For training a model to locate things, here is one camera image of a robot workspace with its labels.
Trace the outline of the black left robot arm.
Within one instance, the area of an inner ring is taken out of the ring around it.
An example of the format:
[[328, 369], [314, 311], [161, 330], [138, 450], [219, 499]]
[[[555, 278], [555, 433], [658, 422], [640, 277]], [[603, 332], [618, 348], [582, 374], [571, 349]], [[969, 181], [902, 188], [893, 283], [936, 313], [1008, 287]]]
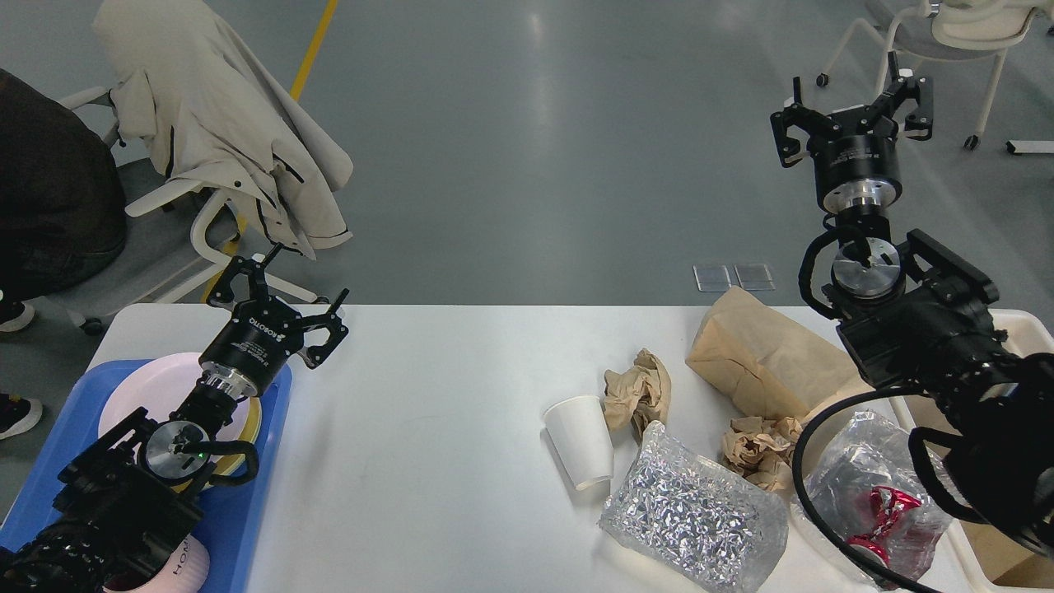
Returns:
[[338, 309], [346, 292], [317, 315], [302, 315], [268, 291], [261, 260], [235, 256], [208, 304], [231, 318], [203, 350], [201, 376], [162, 422], [136, 408], [91, 443], [58, 475], [59, 518], [30, 543], [2, 551], [4, 592], [100, 592], [113, 581], [144, 584], [161, 573], [203, 518], [207, 485], [237, 487], [255, 479], [259, 451], [222, 441], [237, 406], [262, 395], [292, 356], [319, 367], [347, 327]]

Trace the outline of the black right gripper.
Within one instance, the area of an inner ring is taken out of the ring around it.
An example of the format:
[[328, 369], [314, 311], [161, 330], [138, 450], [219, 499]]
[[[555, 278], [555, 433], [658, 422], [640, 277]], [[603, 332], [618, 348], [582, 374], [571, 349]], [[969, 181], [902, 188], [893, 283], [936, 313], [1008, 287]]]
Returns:
[[[932, 82], [900, 68], [892, 50], [886, 65], [889, 85], [863, 106], [857, 131], [841, 136], [841, 125], [831, 116], [807, 108], [800, 77], [793, 78], [793, 95], [784, 108], [769, 116], [781, 166], [790, 169], [809, 155], [818, 206], [829, 214], [847, 207], [892, 206], [902, 193], [896, 155], [899, 133], [914, 140], [932, 138]], [[897, 124], [896, 113], [906, 101], [914, 102], [914, 108], [903, 124]], [[790, 129], [805, 132], [805, 145], [790, 138]]]

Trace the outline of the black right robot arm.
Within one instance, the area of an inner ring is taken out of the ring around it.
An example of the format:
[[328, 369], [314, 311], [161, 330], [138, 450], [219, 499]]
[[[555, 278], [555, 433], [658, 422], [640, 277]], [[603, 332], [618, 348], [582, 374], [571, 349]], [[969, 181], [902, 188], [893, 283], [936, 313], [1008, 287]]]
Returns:
[[824, 114], [806, 106], [799, 78], [772, 113], [782, 166], [809, 157], [828, 225], [803, 255], [803, 301], [838, 324], [865, 383], [915, 387], [952, 434], [912, 429], [912, 464], [955, 518], [994, 526], [1028, 551], [1052, 555], [1052, 355], [1021, 357], [989, 307], [987, 275], [925, 232], [893, 243], [889, 207], [902, 185], [899, 138], [928, 140], [932, 82], [898, 66], [868, 105]]

